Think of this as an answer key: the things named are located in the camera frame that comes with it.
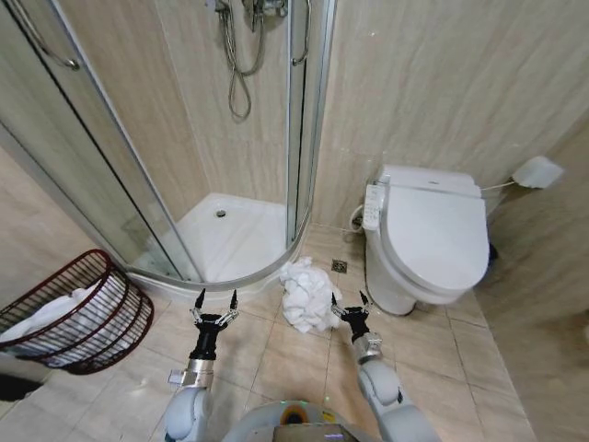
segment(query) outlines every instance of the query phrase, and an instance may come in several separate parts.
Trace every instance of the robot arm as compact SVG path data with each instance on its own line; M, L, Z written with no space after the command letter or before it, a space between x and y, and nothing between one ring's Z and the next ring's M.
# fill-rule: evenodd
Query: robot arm
M216 359L216 339L238 315L237 291L233 293L225 315L201 313L204 290L191 310L199 339L189 355L184 370L172 370L168 382L179 386L178 393L166 408L166 441L198 442L204 440L206 424L211 414L210 388L213 383L213 363Z
M366 325L368 298L360 292L362 307L341 308L334 296L331 310L352 328L352 345L359 364L358 383L387 442L439 442L425 416L411 402L397 373L383 361L382 339Z

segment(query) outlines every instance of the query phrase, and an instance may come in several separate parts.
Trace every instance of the shower enclosure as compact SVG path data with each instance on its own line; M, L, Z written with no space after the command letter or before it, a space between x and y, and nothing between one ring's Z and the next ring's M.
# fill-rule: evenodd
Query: shower enclosure
M260 285L309 219L334 7L2 0L0 145L138 281Z

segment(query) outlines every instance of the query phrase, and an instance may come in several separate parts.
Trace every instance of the toilet seat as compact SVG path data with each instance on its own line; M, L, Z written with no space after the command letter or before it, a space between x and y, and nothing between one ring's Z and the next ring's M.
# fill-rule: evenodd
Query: toilet seat
M486 272L489 242L480 198L391 186L380 229L389 260L421 287L461 293Z

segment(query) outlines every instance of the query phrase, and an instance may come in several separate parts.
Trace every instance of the laundry basket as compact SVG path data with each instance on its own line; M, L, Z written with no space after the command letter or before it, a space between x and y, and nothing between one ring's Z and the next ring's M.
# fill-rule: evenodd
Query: laundry basket
M89 250L0 310L0 333L77 288L92 291L58 320L0 351L85 375L112 366L135 348L154 317L151 299L102 250Z

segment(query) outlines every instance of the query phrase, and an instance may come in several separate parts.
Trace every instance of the bidet control panel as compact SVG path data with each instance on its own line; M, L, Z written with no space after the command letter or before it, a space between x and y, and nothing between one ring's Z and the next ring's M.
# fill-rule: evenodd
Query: bidet control panel
M364 230L377 230L380 222L380 209L385 201L385 188L374 184L366 186L364 197L364 214L362 227Z

